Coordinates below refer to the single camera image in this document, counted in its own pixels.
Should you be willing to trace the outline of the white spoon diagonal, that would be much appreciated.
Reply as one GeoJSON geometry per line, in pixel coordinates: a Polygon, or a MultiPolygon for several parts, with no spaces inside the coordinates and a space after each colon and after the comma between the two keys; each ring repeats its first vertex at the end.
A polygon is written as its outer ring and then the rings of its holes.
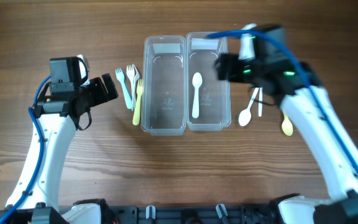
{"type": "Polygon", "coordinates": [[[194,92],[194,97],[193,97],[193,107],[192,107],[192,117],[193,118],[198,118],[199,117],[199,113],[200,113],[200,109],[199,109],[199,89],[200,86],[202,85],[203,79],[202,76],[200,74],[200,72],[196,72],[193,75],[193,79],[192,79],[192,85],[195,89],[194,92]]]}

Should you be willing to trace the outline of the yellow plastic spoon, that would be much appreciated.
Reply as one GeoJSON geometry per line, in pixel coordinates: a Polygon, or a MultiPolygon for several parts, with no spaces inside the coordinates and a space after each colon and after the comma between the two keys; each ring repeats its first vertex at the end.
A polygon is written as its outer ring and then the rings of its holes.
{"type": "Polygon", "coordinates": [[[283,121],[281,127],[285,135],[291,136],[293,134],[293,125],[286,113],[283,113],[283,121]]]}

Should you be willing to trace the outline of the clear plastic container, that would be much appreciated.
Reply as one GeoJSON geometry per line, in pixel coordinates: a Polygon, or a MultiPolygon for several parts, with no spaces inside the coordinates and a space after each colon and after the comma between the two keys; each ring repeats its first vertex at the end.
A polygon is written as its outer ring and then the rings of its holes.
{"type": "Polygon", "coordinates": [[[214,63],[227,52],[227,39],[207,39],[209,32],[190,32],[186,36],[187,125],[192,131],[220,131],[231,124],[230,84],[219,80],[214,63]],[[192,79],[200,73],[199,116],[192,116],[195,87],[192,79]]]}
{"type": "Polygon", "coordinates": [[[146,38],[143,62],[142,129],[154,136],[180,136],[185,124],[185,38],[146,38]]]}

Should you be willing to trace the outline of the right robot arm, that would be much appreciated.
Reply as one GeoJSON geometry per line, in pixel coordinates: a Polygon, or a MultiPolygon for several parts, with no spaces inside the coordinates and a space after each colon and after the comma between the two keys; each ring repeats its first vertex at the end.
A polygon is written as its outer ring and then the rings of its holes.
{"type": "Polygon", "coordinates": [[[247,26],[211,34],[241,41],[238,54],[214,63],[220,80],[262,88],[302,135],[329,197],[286,195],[270,203],[273,223],[358,223],[358,149],[338,118],[319,76],[285,45],[282,26],[247,26]]]}

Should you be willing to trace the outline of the right clear plastic container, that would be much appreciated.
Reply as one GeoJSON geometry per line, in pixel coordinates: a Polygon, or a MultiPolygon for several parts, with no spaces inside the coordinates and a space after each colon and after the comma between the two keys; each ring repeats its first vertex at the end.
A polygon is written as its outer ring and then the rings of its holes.
{"type": "Polygon", "coordinates": [[[187,125],[192,131],[220,131],[231,124],[230,84],[219,80],[214,63],[227,52],[227,39],[207,39],[209,32],[190,32],[186,36],[187,125]],[[192,116],[195,87],[192,79],[200,73],[199,116],[192,116]]]}

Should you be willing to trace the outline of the white spoon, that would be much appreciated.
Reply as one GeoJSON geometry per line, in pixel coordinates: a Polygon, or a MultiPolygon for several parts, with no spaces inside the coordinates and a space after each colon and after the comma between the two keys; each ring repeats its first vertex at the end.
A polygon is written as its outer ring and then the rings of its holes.
{"type": "Polygon", "coordinates": [[[258,99],[258,116],[261,117],[262,116],[262,109],[263,109],[263,88],[260,87],[259,88],[259,99],[258,99]]]}

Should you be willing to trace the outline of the white plastic fork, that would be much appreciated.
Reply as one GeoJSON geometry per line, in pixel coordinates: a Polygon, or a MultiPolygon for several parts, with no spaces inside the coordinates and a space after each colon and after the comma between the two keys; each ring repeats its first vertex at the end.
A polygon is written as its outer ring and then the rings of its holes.
{"type": "Polygon", "coordinates": [[[131,84],[132,110],[134,110],[134,103],[135,103],[135,83],[134,83],[135,69],[134,69],[134,65],[128,65],[126,67],[126,74],[127,74],[127,77],[129,78],[129,81],[131,84]]]}

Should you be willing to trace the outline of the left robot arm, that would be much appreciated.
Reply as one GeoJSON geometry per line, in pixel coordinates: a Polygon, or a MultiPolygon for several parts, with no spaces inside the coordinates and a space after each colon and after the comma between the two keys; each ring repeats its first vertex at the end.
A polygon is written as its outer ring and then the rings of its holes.
{"type": "Polygon", "coordinates": [[[28,109],[32,140],[18,183],[0,210],[0,223],[107,223],[113,213],[104,199],[82,200],[82,208],[63,215],[58,193],[68,148],[83,130],[81,116],[119,95],[110,74],[89,78],[83,55],[52,58],[49,65],[50,74],[28,109]]]}

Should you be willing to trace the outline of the yellow plastic fork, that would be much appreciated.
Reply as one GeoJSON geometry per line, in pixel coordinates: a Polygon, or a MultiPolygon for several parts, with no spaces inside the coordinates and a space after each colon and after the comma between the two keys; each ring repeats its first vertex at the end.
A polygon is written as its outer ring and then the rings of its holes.
{"type": "Polygon", "coordinates": [[[141,111],[141,98],[143,94],[143,79],[139,79],[137,82],[136,88],[136,104],[134,108],[134,115],[132,119],[132,124],[137,126],[140,123],[140,111],[141,111]]]}

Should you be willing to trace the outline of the white spoon bowl down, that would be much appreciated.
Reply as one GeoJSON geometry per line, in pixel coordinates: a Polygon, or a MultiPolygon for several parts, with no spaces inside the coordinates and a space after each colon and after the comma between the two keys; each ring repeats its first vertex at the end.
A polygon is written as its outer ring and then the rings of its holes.
{"type": "Polygon", "coordinates": [[[252,115],[251,115],[250,109],[255,101],[258,91],[259,91],[259,88],[254,89],[247,108],[242,110],[239,114],[238,122],[239,122],[239,125],[242,127],[248,125],[251,120],[252,115]]]}

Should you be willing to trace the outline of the light blue plastic fork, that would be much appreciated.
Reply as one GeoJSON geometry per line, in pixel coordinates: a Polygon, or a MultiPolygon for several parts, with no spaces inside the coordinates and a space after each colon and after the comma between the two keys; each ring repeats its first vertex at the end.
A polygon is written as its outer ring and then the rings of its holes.
{"type": "Polygon", "coordinates": [[[126,77],[124,72],[122,71],[121,68],[117,68],[116,71],[116,78],[119,81],[119,83],[121,84],[121,88],[122,88],[122,92],[124,94],[124,100],[125,100],[125,104],[127,109],[131,110],[132,109],[132,98],[130,96],[130,93],[126,87],[126,77]]]}

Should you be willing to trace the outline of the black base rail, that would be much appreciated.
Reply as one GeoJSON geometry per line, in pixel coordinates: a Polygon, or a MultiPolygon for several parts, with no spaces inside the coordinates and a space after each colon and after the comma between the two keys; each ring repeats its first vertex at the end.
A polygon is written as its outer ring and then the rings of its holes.
{"type": "Polygon", "coordinates": [[[181,224],[181,223],[231,223],[274,224],[281,223],[278,213],[268,204],[226,205],[223,214],[217,206],[202,207],[145,207],[111,206],[116,223],[122,224],[181,224]]]}

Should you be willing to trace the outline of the left clear plastic container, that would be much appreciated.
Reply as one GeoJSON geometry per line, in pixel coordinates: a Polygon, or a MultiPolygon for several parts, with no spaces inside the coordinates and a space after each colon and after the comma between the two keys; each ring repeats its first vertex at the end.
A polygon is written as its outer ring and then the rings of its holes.
{"type": "Polygon", "coordinates": [[[146,38],[143,62],[142,129],[154,136],[180,136],[185,124],[185,38],[146,38]]]}

